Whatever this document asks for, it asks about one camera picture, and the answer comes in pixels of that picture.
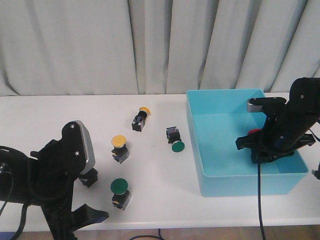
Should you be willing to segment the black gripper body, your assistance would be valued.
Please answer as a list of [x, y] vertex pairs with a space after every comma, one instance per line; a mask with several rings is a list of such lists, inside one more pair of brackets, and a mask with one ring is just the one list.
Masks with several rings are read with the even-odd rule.
[[80, 127], [67, 123], [60, 140], [51, 140], [38, 152], [38, 169], [29, 170], [29, 189], [39, 203], [55, 240], [74, 240], [71, 230], [71, 208], [74, 182], [85, 167], [85, 153]]
[[262, 129], [238, 137], [238, 150], [251, 149], [254, 164], [271, 163], [283, 157], [290, 157], [294, 151], [315, 143], [315, 137], [306, 132], [315, 124], [315, 114], [281, 113], [266, 120]]

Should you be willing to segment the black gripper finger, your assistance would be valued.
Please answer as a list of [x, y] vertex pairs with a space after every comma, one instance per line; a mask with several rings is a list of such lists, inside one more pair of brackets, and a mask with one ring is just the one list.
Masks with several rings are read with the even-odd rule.
[[96, 210], [87, 204], [71, 212], [71, 230], [74, 232], [89, 225], [98, 224], [109, 218], [109, 213]]

